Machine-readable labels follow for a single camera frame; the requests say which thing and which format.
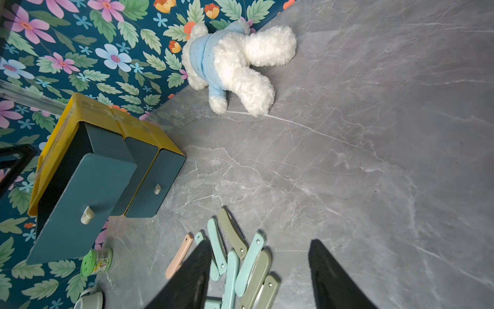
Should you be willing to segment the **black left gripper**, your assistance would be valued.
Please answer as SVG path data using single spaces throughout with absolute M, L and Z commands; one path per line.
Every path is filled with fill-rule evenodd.
M 1 161 L 1 170 L 7 169 L 7 173 L 1 179 L 1 197 L 14 184 L 17 177 L 24 171 L 36 154 L 36 149 L 29 144 L 14 145 L 1 149 L 1 158 L 14 157 L 11 160 Z

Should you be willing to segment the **green lidded small jar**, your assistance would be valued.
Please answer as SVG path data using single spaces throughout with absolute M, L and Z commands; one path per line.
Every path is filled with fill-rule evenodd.
M 91 249 L 83 258 L 81 276 L 90 277 L 107 272 L 113 261 L 113 251 L 109 249 Z

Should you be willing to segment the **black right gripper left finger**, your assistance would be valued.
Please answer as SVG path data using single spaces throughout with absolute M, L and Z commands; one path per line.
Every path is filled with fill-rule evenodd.
M 212 246 L 208 240 L 205 240 L 194 249 L 177 273 L 145 306 L 145 309 L 204 308 L 211 261 Z

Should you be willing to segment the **white round timer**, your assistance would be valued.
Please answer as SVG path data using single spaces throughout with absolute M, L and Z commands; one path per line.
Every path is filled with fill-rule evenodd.
M 74 309 L 103 309 L 104 294 L 94 288 L 83 291 L 74 305 Z

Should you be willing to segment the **mint knife horizontal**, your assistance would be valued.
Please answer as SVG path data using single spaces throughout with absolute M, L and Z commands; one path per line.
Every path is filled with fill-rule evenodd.
M 219 299 L 207 298 L 204 309 L 221 309 L 222 301 Z

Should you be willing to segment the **yellow drawer cabinet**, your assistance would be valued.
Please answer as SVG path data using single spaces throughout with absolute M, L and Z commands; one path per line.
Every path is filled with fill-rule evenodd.
M 109 216 L 125 216 L 161 149 L 185 154 L 158 126 L 76 93 L 69 100 L 37 163 L 28 214 L 38 216 L 38 203 L 78 130 L 85 122 L 123 137 L 136 170 Z

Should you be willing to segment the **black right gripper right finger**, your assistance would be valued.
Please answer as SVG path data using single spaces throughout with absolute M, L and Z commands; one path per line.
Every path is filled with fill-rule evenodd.
M 311 241 L 308 260 L 317 308 L 376 309 L 319 239 Z

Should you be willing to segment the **white teddy bear blue shirt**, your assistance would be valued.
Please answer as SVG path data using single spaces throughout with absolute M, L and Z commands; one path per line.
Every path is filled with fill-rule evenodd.
M 204 23 L 192 27 L 181 62 L 189 85 L 208 90 L 212 111 L 223 115 L 228 109 L 227 93 L 236 94 L 253 117 L 269 113 L 275 90 L 269 78 L 255 67 L 282 66 L 296 54 L 297 40 L 287 26 L 276 26 L 252 33 L 239 19 L 214 33 Z

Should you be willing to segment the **mint knife right slanted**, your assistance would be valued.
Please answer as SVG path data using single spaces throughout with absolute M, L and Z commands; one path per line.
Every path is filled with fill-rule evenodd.
M 238 297 L 242 297 L 248 286 L 251 273 L 257 261 L 259 254 L 266 244 L 266 237 L 262 232 L 257 231 L 253 237 L 253 240 L 248 248 L 248 252 L 243 260 L 237 279 L 235 282 L 235 294 Z

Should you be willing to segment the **olive knife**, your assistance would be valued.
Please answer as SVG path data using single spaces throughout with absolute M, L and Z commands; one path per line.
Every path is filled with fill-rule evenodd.
M 239 259 L 244 260 L 248 252 L 248 247 L 244 239 L 241 237 L 241 235 L 238 233 L 237 229 L 235 228 L 234 221 L 230 216 L 230 213 L 225 207 L 222 207 L 217 213 L 217 218 L 219 220 L 219 224 L 221 225 L 221 228 L 225 233 L 225 236 L 228 238 L 229 242 L 234 248 L 234 251 L 239 256 Z
M 240 300 L 240 309 L 253 309 L 255 300 L 257 299 L 257 296 L 261 291 L 261 287 L 263 286 L 270 270 L 271 263 L 272 257 L 270 251 L 263 249 L 260 252 L 257 263 L 253 268 L 250 282 L 248 283 L 245 293 Z
M 280 286 L 280 279 L 276 275 L 268 275 L 262 286 L 258 300 L 255 304 L 255 309 L 272 309 Z

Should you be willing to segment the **mint knife centre upright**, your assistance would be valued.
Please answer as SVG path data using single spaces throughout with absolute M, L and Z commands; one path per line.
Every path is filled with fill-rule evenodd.
M 222 297 L 221 309 L 233 309 L 235 305 L 235 282 L 239 272 L 240 259 L 237 253 L 232 250 L 227 256 L 227 270 L 225 279 L 225 290 Z

